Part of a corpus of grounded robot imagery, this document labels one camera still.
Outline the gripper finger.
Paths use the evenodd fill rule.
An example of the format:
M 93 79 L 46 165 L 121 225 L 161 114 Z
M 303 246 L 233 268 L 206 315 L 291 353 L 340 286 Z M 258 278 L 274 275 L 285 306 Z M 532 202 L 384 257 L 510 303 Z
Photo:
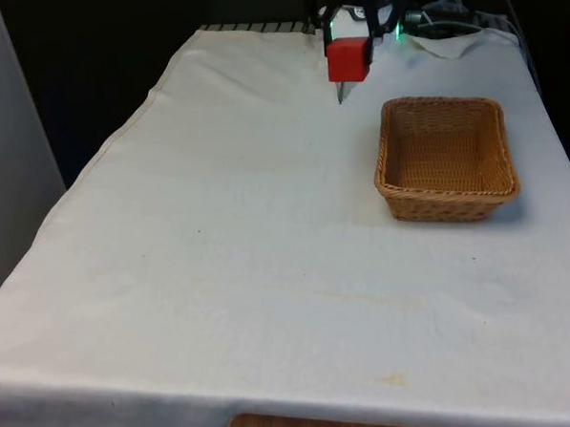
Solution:
M 369 63 L 373 59 L 374 43 L 393 32 L 405 19 L 408 0 L 362 0 L 369 29 Z
M 325 44 L 332 41 L 331 22 L 338 5 L 338 0 L 309 0 L 310 29 L 313 32 L 320 30 Z

